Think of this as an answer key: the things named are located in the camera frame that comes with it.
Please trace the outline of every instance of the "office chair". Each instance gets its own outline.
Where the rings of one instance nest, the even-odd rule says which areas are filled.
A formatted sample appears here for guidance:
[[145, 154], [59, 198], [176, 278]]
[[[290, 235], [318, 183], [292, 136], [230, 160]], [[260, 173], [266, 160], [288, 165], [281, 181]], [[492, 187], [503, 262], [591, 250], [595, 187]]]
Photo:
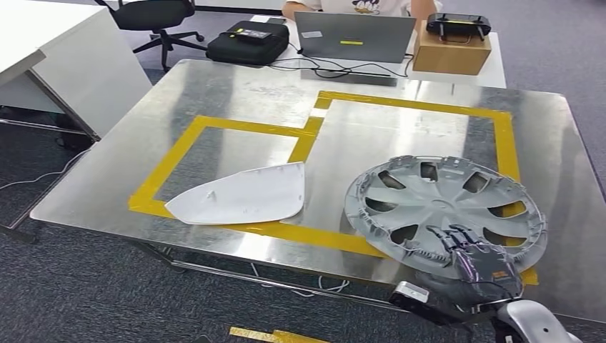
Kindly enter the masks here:
[[183, 22], [188, 16], [195, 12], [194, 0], [149, 0], [135, 1], [123, 4], [118, 0], [118, 9], [112, 9], [105, 0], [94, 0], [97, 4], [109, 8], [111, 16], [123, 30], [130, 31], [152, 31], [152, 40], [133, 50], [139, 53], [155, 46], [162, 45], [162, 68], [168, 71], [168, 51], [173, 51], [173, 44], [187, 46], [189, 48], [204, 50], [207, 48], [198, 44], [184, 41], [181, 38], [195, 36], [197, 41], [204, 41], [204, 37], [195, 31], [180, 34], [168, 34], [166, 29], [175, 27]]

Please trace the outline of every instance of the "person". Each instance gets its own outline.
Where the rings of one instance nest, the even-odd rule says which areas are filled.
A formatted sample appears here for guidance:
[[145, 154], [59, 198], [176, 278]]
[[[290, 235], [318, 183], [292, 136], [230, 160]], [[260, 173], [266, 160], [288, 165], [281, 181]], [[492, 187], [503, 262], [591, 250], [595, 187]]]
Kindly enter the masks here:
[[282, 14], [294, 20], [296, 11], [325, 11], [332, 13], [360, 13], [381, 16], [412, 16], [421, 21], [437, 12], [442, 6], [435, 0], [287, 0]]

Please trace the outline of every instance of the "black bag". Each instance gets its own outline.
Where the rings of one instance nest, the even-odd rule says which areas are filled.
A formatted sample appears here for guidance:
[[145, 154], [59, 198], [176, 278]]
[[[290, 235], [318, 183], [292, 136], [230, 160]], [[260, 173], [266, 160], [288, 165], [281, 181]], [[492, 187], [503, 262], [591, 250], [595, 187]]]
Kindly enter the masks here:
[[264, 66], [275, 61], [288, 47], [290, 33], [285, 25], [241, 21], [227, 32], [240, 29], [269, 32], [262, 43], [242, 41], [229, 33], [220, 34], [208, 45], [207, 57], [213, 61]]

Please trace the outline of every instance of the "gray carpet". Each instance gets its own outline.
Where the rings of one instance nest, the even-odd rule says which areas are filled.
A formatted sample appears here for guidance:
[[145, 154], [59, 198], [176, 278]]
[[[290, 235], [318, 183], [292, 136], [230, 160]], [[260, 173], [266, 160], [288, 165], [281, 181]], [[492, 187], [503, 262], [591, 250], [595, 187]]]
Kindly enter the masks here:
[[[91, 4], [91, 0], [59, 0]], [[600, 53], [606, 3], [600, 0], [444, 1], [445, 10], [488, 16], [500, 33], [510, 88], [563, 93], [603, 181], [606, 86]], [[174, 31], [196, 29], [209, 41], [243, 14], [198, 12]], [[132, 46], [147, 33], [124, 32]], [[159, 49], [138, 55], [152, 81], [163, 76]], [[176, 47], [169, 63], [201, 59], [202, 51]], [[75, 153], [56, 134], [0, 125], [0, 184], [60, 170]], [[52, 177], [0, 191], [0, 220], [13, 219]], [[230, 327], [275, 329], [328, 342], [466, 342], [462, 330], [441, 329], [416, 317], [196, 272], [175, 274], [127, 243], [75, 229], [27, 221], [36, 245], [0, 236], [0, 342], [253, 342], [229, 336]], [[247, 264], [185, 254], [187, 259], [250, 273]], [[315, 278], [261, 268], [268, 277], [312, 285]], [[347, 292], [384, 299], [387, 290], [353, 284]], [[563, 319], [584, 342], [603, 342], [606, 327]], [[491, 342], [490, 329], [473, 328], [473, 342]]]

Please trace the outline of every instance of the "white cable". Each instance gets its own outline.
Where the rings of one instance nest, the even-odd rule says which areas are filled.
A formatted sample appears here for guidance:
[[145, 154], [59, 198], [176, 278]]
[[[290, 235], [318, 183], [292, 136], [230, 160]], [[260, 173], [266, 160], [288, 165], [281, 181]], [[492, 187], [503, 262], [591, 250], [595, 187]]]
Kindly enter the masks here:
[[[257, 277], [259, 276], [259, 272], [257, 272], [257, 268], [254, 266], [253, 263], [250, 264], [250, 266], [252, 267], [252, 271], [254, 272], [254, 275]], [[340, 292], [342, 291], [345, 287], [349, 286], [349, 281], [347, 280], [343, 280], [343, 282], [341, 282], [341, 286], [336, 286], [336, 287], [331, 287], [331, 288], [327, 288], [324, 289], [324, 287], [322, 286], [322, 276], [318, 277], [318, 287], [324, 291], [335, 291], [335, 292]], [[274, 288], [273, 286], [269, 286], [268, 284], [261, 284], [261, 287], [266, 287], [266, 288]], [[316, 294], [305, 294], [305, 293], [301, 293], [299, 291], [295, 291], [293, 289], [290, 290], [291, 292], [300, 295], [301, 297], [306, 297], [306, 298], [310, 298], [313, 297]]]
[[90, 149], [84, 150], [84, 151], [80, 152], [79, 154], [77, 154], [76, 156], [74, 156], [72, 159], [70, 159], [67, 163], [65, 163], [65, 167], [61, 171], [58, 171], [58, 172], [53, 171], [52, 173], [46, 173], [46, 174], [41, 175], [41, 176], [37, 177], [36, 179], [30, 180], [30, 181], [17, 181], [17, 182], [13, 182], [11, 184], [5, 184], [4, 186], [0, 187], [0, 190], [13, 186], [15, 184], [33, 184], [34, 182], [38, 182], [43, 177], [47, 177], [48, 175], [63, 174], [69, 168], [69, 165], [70, 165], [70, 163], [73, 162], [73, 160], [77, 159], [78, 157], [80, 157], [80, 155], [84, 154], [85, 152], [88, 152], [89, 150]]

